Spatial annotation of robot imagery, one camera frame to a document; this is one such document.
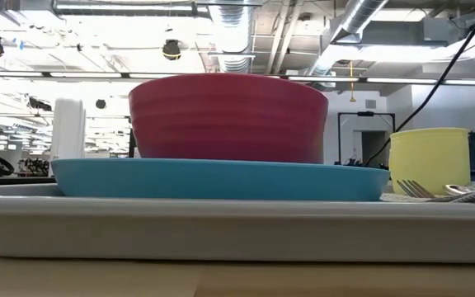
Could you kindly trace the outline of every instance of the table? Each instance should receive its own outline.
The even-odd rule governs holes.
[[[0,258],[5,297],[475,295],[475,266]]]

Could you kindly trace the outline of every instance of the plate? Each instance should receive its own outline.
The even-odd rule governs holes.
[[[153,158],[59,159],[66,196],[378,201],[389,172],[322,164]]]

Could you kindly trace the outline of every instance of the silver duct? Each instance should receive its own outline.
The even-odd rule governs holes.
[[[346,4],[346,11],[341,18],[340,24],[326,32],[322,38],[325,48],[308,74],[313,76],[326,75],[335,64],[335,53],[331,42],[348,35],[358,34],[369,24],[379,10],[386,5],[388,0],[350,0]]]
[[[350,0],[341,27],[349,34],[360,33],[388,0]]]
[[[219,57],[219,67],[223,72],[250,73],[251,59],[240,57],[250,52],[252,28],[252,7],[210,6],[210,15],[214,21],[216,47],[218,51],[229,54]]]

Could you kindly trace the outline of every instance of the cable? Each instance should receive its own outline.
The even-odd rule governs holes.
[[[449,21],[452,23],[452,25],[454,25],[454,27],[460,29],[460,30],[463,30],[463,31],[466,31],[468,28],[462,28],[460,26],[458,26],[458,24],[455,23],[455,21],[453,19],[449,19]]]
[[[439,87],[441,86],[441,84],[444,82],[444,79],[446,78],[446,76],[449,74],[450,72],[450,69],[452,69],[452,67],[454,66],[454,64],[458,61],[459,59],[459,56],[467,49],[467,46],[468,44],[470,43],[470,41],[472,41],[472,38],[475,36],[475,26],[474,28],[470,31],[470,34],[468,35],[467,39],[463,42],[463,44],[461,45],[461,47],[459,48],[458,52],[455,54],[455,56],[452,58],[452,60],[450,61],[449,65],[446,67],[446,69],[444,70],[444,72],[441,74],[441,76],[439,77],[439,79],[437,80],[437,82],[435,83],[434,87],[431,89],[430,93],[428,94],[428,96],[426,97],[426,99],[419,105],[419,107],[417,107],[416,110],[414,110],[403,122],[402,124],[400,124],[396,129],[395,131],[393,132],[398,132],[400,131],[402,128],[404,128],[404,126],[406,124],[408,124],[408,122],[410,122],[410,120],[413,119],[414,116],[416,116],[419,111],[421,111],[423,108],[425,108],[426,104],[428,103],[428,101],[430,101],[430,99],[434,96],[435,92],[437,91],[437,89],[439,89]],[[391,138],[388,137],[388,139],[386,140],[386,142],[384,143],[384,145],[379,149],[379,151],[377,153],[374,153],[371,157],[369,157],[368,161],[366,162],[365,166],[368,167],[368,164],[371,162],[371,160],[373,160],[375,157],[379,156],[380,153],[382,153],[384,151],[384,149],[388,146],[388,144],[391,142]]]

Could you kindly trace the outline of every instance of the ceiling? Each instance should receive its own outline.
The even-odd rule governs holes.
[[[49,4],[49,0],[36,2]],[[473,0],[460,0],[458,3],[459,5],[446,1],[390,0],[374,20],[419,21],[440,8],[442,9],[437,17],[475,11]],[[254,30],[251,36],[253,73],[266,72],[281,5],[280,0],[266,0],[262,7],[254,11]],[[341,15],[345,5],[344,0],[308,0],[303,4],[301,13],[310,13],[310,19],[297,21],[290,39],[289,53],[285,55],[281,65],[281,72],[302,70],[314,64],[320,54],[320,36],[327,22]],[[285,26],[282,36],[287,34],[287,28],[288,26]],[[169,16],[127,16],[122,13],[103,16],[99,12],[90,16],[79,16],[76,13],[55,16],[47,10],[28,10],[11,17],[0,13],[0,37],[4,46],[4,55],[0,57],[0,71],[218,72],[214,30],[216,29],[208,18],[173,16],[171,13]],[[162,56],[162,46],[165,40],[170,39],[180,41],[181,58],[177,61],[170,61]],[[424,66],[426,64],[354,60],[352,64],[336,63],[332,71],[342,76],[349,76],[352,71],[354,76],[388,78],[439,75],[437,67],[430,68],[430,72],[424,71]],[[475,61],[463,68],[468,71],[454,75],[475,78],[475,72],[470,70],[475,68]],[[30,97],[51,105],[60,97],[80,98],[85,102],[87,114],[95,117],[95,120],[87,122],[89,145],[94,136],[114,135],[115,143],[127,148],[128,138],[125,131],[129,129],[129,122],[121,118],[111,119],[111,116],[121,117],[129,114],[127,94],[137,84],[138,82],[0,78],[0,114],[37,113],[38,111],[28,106]],[[342,92],[348,87],[347,84],[339,83],[335,90]],[[382,91],[384,88],[383,85],[357,86],[357,90]],[[106,100],[106,109],[96,108],[97,99]],[[44,127],[42,131],[47,136],[52,130],[49,129],[52,122],[49,117],[22,117],[19,120],[33,121],[35,125]],[[3,124],[0,124],[0,127],[8,128]]]

